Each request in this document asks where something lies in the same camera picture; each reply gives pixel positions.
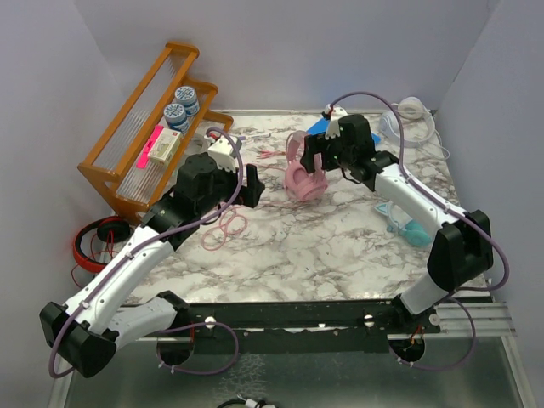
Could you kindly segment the teal cat-ear headphones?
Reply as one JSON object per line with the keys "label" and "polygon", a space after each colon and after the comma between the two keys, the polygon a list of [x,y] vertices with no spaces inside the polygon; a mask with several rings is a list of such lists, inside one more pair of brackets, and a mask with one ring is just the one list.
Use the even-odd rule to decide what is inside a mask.
{"label": "teal cat-ear headphones", "polygon": [[431,237],[425,229],[391,201],[378,203],[374,210],[385,217],[387,231],[402,237],[408,244],[418,248],[426,248],[431,244]]}

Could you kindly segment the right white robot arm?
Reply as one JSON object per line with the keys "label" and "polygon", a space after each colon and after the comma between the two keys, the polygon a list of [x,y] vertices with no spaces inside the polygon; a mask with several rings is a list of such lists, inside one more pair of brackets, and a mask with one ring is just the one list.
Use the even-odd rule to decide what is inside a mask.
{"label": "right white robot arm", "polygon": [[400,207],[433,238],[427,273],[399,296],[392,326],[410,332],[421,313],[493,264],[490,220],[480,210],[466,212],[420,184],[394,154],[377,150],[370,123],[353,114],[333,120],[324,133],[304,140],[301,163],[308,173],[347,170],[369,190]]}

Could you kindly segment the pink cat-ear headphones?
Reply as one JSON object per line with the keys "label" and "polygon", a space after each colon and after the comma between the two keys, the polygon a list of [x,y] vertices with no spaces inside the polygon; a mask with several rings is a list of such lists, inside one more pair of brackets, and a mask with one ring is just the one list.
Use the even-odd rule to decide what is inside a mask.
{"label": "pink cat-ear headphones", "polygon": [[[284,150],[260,150],[259,160],[284,156],[284,167],[259,165],[262,169],[282,171],[284,173],[283,188],[287,196],[299,202],[312,201],[321,197],[328,188],[325,172],[320,169],[321,161],[317,156],[314,159],[315,172],[307,173],[300,162],[301,153],[307,132],[292,132],[285,142]],[[217,251],[231,236],[242,234],[248,226],[248,219],[237,212],[237,207],[231,207],[216,219],[216,226],[208,230],[201,238],[201,247],[209,252]]]}

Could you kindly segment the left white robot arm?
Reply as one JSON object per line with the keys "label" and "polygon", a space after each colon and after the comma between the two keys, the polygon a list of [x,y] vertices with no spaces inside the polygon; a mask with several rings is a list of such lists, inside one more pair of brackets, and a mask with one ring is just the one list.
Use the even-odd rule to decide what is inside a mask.
{"label": "left white robot arm", "polygon": [[175,336],[187,327],[187,304],[162,292],[135,310],[120,306],[133,289],[172,255],[202,224],[230,205],[254,208],[263,194],[256,166],[218,167],[207,153],[190,156],[177,182],[143,216],[125,247],[77,295],[62,304],[47,303],[39,314],[51,347],[49,374],[61,356],[73,371],[90,378],[102,371],[118,349],[153,332]]}

